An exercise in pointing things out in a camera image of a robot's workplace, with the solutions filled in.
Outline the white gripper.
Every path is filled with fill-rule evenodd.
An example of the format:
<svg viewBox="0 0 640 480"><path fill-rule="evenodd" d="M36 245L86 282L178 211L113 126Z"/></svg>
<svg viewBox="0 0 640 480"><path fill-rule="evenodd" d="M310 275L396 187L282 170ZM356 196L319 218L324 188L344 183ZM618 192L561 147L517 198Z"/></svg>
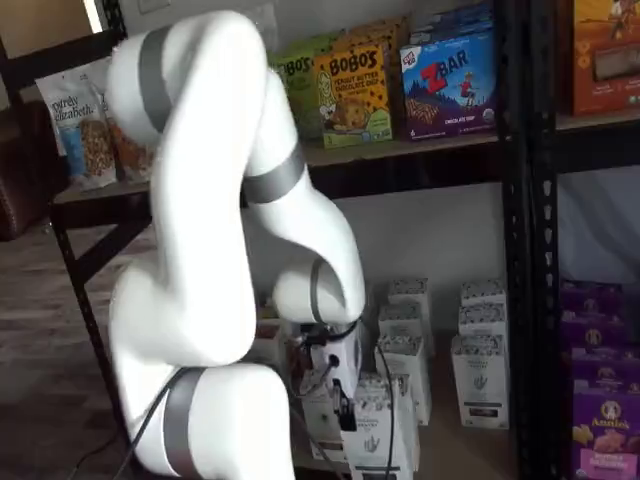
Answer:
<svg viewBox="0 0 640 480"><path fill-rule="evenodd" d="M310 395L325 385L332 389L333 410L341 431L356 431L354 402L346 395L354 395L361 369L360 328L348 327L337 331L331 327L312 327L305 334L303 345L309 349L311 384L302 387L303 395Z"/></svg>

